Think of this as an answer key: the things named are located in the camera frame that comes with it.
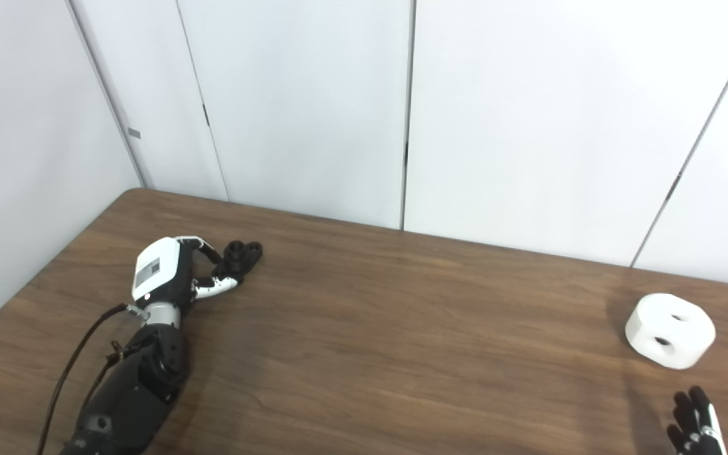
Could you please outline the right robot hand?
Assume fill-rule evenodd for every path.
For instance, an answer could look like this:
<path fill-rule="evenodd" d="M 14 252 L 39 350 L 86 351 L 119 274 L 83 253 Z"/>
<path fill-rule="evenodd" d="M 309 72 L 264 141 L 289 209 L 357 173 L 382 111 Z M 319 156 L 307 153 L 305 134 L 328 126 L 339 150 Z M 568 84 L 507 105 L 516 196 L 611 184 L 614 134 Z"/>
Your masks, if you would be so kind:
<path fill-rule="evenodd" d="M 691 386 L 673 400 L 674 421 L 665 432 L 676 454 L 726 454 L 716 409 L 704 389 Z"/>

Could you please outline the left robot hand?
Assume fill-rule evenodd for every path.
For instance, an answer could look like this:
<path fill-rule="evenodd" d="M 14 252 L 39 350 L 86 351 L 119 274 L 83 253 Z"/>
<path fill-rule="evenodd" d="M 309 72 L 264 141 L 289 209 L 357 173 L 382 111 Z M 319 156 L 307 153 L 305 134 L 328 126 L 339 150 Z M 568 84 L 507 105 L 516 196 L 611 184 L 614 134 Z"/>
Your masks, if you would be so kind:
<path fill-rule="evenodd" d="M 176 307 L 217 296 L 238 287 L 239 279 L 231 276 L 194 276 L 194 253 L 206 256 L 214 265 L 222 257 L 199 236 L 162 237 L 147 246 L 138 256 L 131 296 L 136 306 L 171 303 Z"/>

